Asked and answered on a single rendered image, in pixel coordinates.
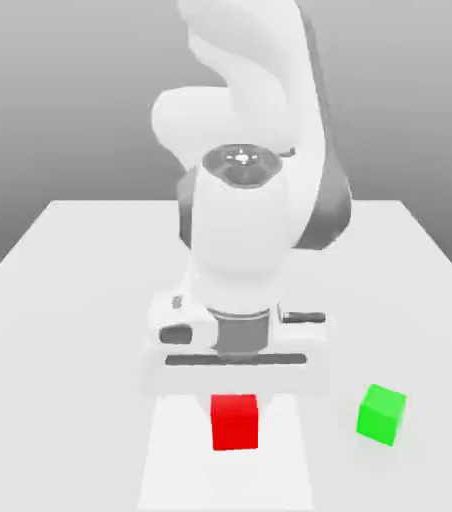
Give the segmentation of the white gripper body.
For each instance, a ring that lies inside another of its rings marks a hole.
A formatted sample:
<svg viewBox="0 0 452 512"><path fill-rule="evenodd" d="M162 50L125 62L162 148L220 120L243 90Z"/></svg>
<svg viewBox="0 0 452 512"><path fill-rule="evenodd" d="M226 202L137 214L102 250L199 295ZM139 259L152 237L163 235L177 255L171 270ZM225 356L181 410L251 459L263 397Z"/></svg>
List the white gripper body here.
<svg viewBox="0 0 452 512"><path fill-rule="evenodd" d="M226 361L215 354L140 354L141 388L151 394L314 394L327 389L327 352L265 353Z"/></svg>

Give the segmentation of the small red cube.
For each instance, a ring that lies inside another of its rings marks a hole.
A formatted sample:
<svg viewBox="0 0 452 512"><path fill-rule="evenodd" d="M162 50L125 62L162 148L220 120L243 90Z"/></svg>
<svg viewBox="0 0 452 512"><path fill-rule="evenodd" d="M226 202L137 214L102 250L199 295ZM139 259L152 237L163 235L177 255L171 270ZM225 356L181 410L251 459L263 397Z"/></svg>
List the small red cube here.
<svg viewBox="0 0 452 512"><path fill-rule="evenodd" d="M215 451L258 448L259 409L254 394L212 395L210 421Z"/></svg>

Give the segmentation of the small green cube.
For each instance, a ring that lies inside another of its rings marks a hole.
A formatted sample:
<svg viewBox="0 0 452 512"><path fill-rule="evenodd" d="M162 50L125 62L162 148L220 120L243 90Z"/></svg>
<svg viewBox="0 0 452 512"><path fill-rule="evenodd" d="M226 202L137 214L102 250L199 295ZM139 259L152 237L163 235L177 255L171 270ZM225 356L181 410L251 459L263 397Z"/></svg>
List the small green cube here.
<svg viewBox="0 0 452 512"><path fill-rule="evenodd" d="M386 446L393 446L406 402L405 394L371 384L359 406L356 432Z"/></svg>

